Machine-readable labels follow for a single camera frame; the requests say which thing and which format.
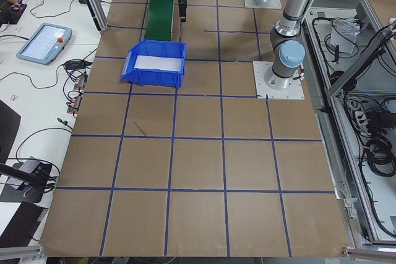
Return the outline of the green conveyor belt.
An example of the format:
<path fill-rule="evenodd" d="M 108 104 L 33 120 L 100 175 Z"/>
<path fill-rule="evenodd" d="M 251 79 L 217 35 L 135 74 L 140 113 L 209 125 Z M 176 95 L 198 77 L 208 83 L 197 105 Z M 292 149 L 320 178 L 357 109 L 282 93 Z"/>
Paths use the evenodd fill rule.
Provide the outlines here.
<path fill-rule="evenodd" d="M 174 0 L 150 0 L 144 38 L 171 41 Z"/>

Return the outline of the black monitor stand base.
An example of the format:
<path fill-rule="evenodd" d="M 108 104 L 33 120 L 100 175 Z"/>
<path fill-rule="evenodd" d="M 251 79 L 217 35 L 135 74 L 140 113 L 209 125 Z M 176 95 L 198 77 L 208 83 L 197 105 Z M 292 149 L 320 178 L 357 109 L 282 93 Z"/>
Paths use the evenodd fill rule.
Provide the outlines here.
<path fill-rule="evenodd" d="M 54 188 L 50 183 L 53 180 L 51 170 L 51 164 L 34 158 L 13 166 L 1 163 L 1 175 L 7 177 L 1 202 L 40 202 L 42 196 Z"/>

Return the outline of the blue bin left side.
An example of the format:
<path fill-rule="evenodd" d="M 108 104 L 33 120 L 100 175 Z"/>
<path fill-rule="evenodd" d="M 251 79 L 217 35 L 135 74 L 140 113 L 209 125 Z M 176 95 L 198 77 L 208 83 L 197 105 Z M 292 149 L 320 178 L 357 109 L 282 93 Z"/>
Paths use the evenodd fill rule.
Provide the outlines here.
<path fill-rule="evenodd" d="M 120 80 L 181 88 L 186 50 L 183 42 L 142 40 L 127 52 Z"/>

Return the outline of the black electronics box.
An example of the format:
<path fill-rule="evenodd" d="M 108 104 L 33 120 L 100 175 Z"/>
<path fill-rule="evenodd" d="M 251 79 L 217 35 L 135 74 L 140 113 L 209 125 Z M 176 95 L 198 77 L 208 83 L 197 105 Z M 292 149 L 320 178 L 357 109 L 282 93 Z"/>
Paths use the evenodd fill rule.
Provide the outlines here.
<path fill-rule="evenodd" d="M 18 4 L 18 5 L 13 5 L 10 8 L 1 9 L 1 20 L 0 20 L 1 25 L 17 24 L 26 8 L 27 8 L 26 4 Z"/>

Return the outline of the white paper box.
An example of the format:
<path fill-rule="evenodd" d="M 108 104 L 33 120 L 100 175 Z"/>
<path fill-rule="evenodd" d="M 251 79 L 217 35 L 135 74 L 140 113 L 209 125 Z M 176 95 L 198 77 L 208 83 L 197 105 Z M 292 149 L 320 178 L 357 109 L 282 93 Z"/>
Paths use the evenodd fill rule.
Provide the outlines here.
<path fill-rule="evenodd" d="M 352 54 L 360 27 L 354 18 L 334 19 L 331 21 L 330 45 L 339 46 L 341 53 Z"/>

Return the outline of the near teach pendant tablet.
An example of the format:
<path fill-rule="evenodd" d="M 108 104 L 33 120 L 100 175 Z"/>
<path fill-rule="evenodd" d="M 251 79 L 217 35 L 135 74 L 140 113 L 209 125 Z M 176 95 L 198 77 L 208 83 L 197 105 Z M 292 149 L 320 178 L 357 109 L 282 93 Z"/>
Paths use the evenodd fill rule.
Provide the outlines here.
<path fill-rule="evenodd" d="M 43 65 L 51 64 L 72 36 L 72 29 L 42 23 L 23 45 L 16 57 Z"/>

